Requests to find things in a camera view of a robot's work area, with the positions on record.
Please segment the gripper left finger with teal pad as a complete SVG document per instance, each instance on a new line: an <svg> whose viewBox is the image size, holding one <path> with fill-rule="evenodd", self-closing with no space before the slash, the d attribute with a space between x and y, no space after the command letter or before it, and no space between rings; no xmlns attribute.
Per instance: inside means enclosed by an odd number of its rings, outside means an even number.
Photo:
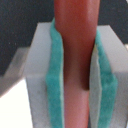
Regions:
<svg viewBox="0 0 128 128"><path fill-rule="evenodd" d="M63 44L55 21L39 23L25 66L33 128L65 128Z"/></svg>

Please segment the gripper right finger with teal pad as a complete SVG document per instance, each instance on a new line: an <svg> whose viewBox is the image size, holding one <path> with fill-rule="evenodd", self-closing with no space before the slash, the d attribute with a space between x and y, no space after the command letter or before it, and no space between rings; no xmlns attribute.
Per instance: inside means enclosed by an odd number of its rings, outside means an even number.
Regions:
<svg viewBox="0 0 128 128"><path fill-rule="evenodd" d="M90 69L91 128L128 128L128 51L107 26L99 26Z"/></svg>

